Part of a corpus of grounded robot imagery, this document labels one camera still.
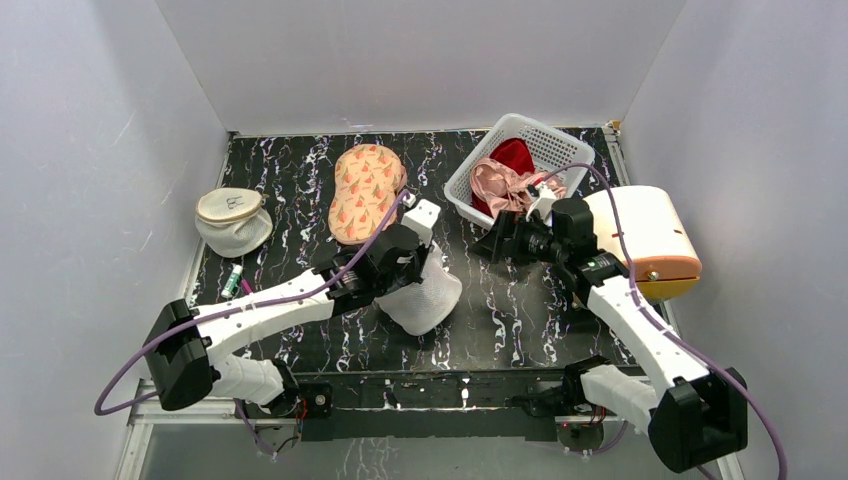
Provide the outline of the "white mesh laundry bag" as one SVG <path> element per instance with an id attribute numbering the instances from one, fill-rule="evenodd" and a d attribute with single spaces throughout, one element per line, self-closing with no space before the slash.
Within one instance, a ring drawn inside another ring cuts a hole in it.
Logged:
<path id="1" fill-rule="evenodd" d="M 378 297 L 374 303 L 407 334 L 427 334 L 454 310 L 462 282 L 443 266 L 443 251 L 433 243 L 423 266 L 421 283 L 411 283 Z"/>

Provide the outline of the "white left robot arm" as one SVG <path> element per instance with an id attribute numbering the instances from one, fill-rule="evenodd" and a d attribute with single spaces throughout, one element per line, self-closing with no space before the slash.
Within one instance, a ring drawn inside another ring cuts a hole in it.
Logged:
<path id="1" fill-rule="evenodd" d="M 178 411 L 208 397 L 229 397 L 272 416 L 290 414 L 301 400 L 290 367 L 242 358 L 237 350 L 421 283 L 431 244 L 431 228 L 393 224 L 370 246 L 347 247 L 275 287 L 215 305 L 168 304 L 144 347 L 161 408 Z"/>

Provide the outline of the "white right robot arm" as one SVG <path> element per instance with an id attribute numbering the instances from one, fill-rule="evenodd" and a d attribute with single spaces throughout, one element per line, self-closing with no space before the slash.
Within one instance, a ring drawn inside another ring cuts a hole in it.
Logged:
<path id="1" fill-rule="evenodd" d="M 720 374 L 679 346 L 676 333 L 654 325 L 654 312 L 631 287 L 629 270 L 599 246 L 585 201 L 557 200 L 551 217 L 545 223 L 537 213 L 502 211 L 471 250 L 491 263 L 548 264 L 649 379 L 643 384 L 596 355 L 565 367 L 565 405 L 577 414 L 596 406 L 614 412 L 645 432 L 659 460 L 675 473 L 743 450 L 748 407 L 741 376 Z"/>

